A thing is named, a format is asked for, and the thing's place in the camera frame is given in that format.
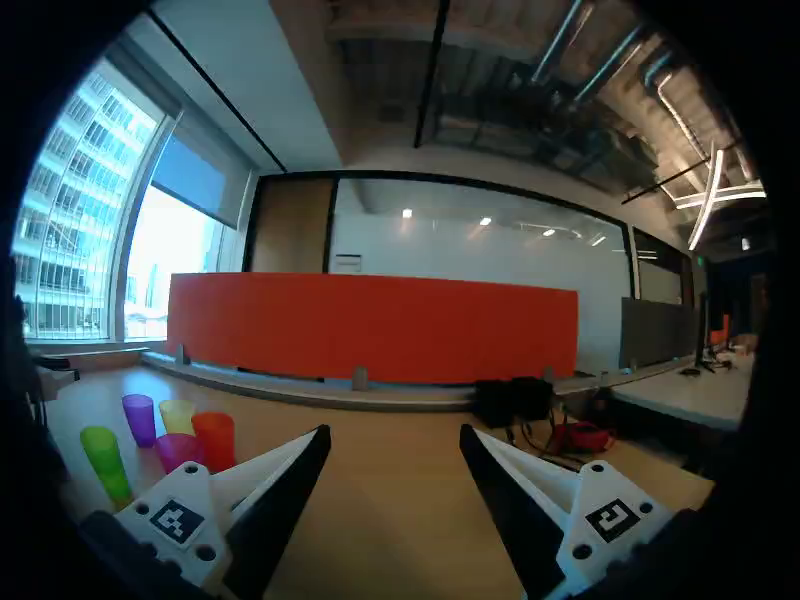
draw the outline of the orange cup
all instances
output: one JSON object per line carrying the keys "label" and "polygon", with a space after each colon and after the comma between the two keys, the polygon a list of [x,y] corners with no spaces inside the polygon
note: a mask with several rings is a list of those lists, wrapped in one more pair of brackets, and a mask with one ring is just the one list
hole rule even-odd
{"label": "orange cup", "polygon": [[192,426],[203,446],[205,465],[212,473],[236,464],[233,443],[233,419],[225,413],[202,412],[192,416]]}

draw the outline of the red reception desk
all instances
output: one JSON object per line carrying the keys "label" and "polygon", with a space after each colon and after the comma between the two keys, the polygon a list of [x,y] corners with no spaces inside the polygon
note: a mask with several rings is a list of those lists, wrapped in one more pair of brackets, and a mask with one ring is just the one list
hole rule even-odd
{"label": "red reception desk", "polygon": [[578,294],[414,277],[172,276],[167,348],[274,375],[470,383],[575,370]]}

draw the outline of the purple cup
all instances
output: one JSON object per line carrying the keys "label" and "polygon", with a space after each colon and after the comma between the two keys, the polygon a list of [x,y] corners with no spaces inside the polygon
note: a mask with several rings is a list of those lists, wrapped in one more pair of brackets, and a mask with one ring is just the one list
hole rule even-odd
{"label": "purple cup", "polygon": [[153,399],[144,394],[128,394],[122,397],[122,408],[125,409],[136,445],[140,448],[152,447],[156,441]]}
{"label": "purple cup", "polygon": [[168,433],[156,440],[156,452],[164,472],[169,475],[187,460],[203,464],[203,447],[193,435]]}

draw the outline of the plastic cup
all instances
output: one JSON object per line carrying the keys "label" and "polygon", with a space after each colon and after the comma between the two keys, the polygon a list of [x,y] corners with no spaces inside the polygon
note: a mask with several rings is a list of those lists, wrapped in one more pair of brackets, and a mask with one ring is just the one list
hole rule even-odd
{"label": "plastic cup", "polygon": [[167,433],[194,435],[192,415],[194,404],[186,400],[165,400],[158,405]]}
{"label": "plastic cup", "polygon": [[203,448],[193,435],[168,433],[156,440],[156,452],[164,467],[164,472],[172,473],[187,460],[204,464]]}
{"label": "plastic cup", "polygon": [[81,431],[81,445],[114,506],[118,509],[127,506],[133,495],[114,432],[106,427],[85,427]]}
{"label": "plastic cup", "polygon": [[197,439],[203,446],[205,465],[212,473],[236,464],[233,443],[233,419],[220,412],[202,412],[192,417]]}
{"label": "plastic cup", "polygon": [[122,408],[125,409],[136,445],[140,448],[152,447],[156,441],[153,399],[144,394],[128,394],[122,397]]}

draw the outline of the building facade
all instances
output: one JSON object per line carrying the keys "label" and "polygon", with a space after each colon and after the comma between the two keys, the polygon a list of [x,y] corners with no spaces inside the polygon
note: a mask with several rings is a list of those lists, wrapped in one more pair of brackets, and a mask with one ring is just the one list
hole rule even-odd
{"label": "building facade", "polygon": [[126,199],[158,123],[104,76],[78,87],[31,172],[12,255],[29,338],[108,336],[115,243]]}

